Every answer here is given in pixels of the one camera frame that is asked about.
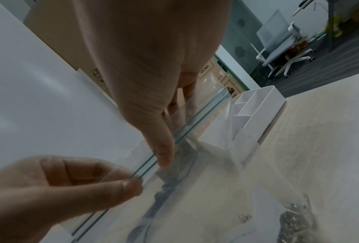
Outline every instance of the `clear plastic bag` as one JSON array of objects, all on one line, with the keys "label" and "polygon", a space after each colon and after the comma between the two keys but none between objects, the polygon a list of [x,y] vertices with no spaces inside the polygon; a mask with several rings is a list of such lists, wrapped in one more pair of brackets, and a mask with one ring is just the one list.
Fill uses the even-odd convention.
[{"label": "clear plastic bag", "polygon": [[85,215],[79,242],[308,242],[313,225],[306,197],[243,133],[227,90],[213,76],[168,118],[178,151],[162,170],[143,143],[123,163],[144,180],[141,196]]}]

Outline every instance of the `office chair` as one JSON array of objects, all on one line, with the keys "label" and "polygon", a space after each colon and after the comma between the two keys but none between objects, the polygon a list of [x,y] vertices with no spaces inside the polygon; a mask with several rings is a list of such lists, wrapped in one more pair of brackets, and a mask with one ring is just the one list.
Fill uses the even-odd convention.
[{"label": "office chair", "polygon": [[[294,24],[288,24],[285,18],[282,16],[281,12],[277,10],[275,14],[264,24],[257,35],[262,42],[264,49],[256,57],[257,60],[263,62],[262,66],[266,67],[274,60],[278,59],[281,55],[287,52],[291,47],[298,43],[301,39],[300,29]],[[270,53],[268,58],[264,58],[262,53],[267,51]],[[287,63],[275,74],[275,76],[280,75],[282,72],[286,78],[289,78],[288,75],[290,67],[295,62],[300,62],[304,60],[314,61],[315,57],[305,56],[309,52],[314,53],[315,50],[308,49],[303,53],[297,55],[296,57],[289,58],[286,56]],[[269,77],[274,75],[275,68],[271,69]]]}]

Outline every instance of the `hand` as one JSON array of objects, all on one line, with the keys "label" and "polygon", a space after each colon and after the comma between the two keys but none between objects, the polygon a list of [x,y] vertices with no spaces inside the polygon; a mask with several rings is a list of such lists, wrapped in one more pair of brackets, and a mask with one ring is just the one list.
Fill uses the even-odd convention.
[{"label": "hand", "polygon": [[74,0],[82,33],[123,117],[168,167],[175,145],[161,114],[192,96],[228,24],[230,0]]},{"label": "hand", "polygon": [[131,175],[106,161],[64,157],[24,159],[0,170],[0,243],[39,242],[57,223],[140,195],[142,181]]}]

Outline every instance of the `desk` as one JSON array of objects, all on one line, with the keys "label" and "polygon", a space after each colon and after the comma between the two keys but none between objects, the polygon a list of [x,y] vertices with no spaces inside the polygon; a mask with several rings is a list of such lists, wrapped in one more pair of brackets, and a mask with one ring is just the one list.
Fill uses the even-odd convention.
[{"label": "desk", "polygon": [[290,97],[261,147],[332,243],[359,242],[359,74]]},{"label": "desk", "polygon": [[[300,8],[298,8],[294,14],[293,17],[296,16],[301,10],[303,10],[304,8],[306,8],[309,4],[311,4],[312,2],[314,2],[314,0],[308,0],[306,3],[304,3]],[[333,38],[333,33],[334,33],[334,0],[327,0],[328,5],[329,5],[329,21],[328,21],[328,30],[327,30],[327,34],[329,37],[329,52],[334,50],[334,38]]]}]

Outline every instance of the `gray floor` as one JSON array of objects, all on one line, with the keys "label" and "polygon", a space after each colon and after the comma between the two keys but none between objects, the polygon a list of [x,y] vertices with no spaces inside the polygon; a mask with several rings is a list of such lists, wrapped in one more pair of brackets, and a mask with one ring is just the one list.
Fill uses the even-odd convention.
[{"label": "gray floor", "polygon": [[315,43],[317,59],[291,66],[290,78],[267,79],[269,68],[262,68],[253,79],[261,86],[275,85],[285,96],[293,96],[359,73],[359,23],[343,26],[344,34],[336,39],[335,50],[328,52],[327,39]]}]

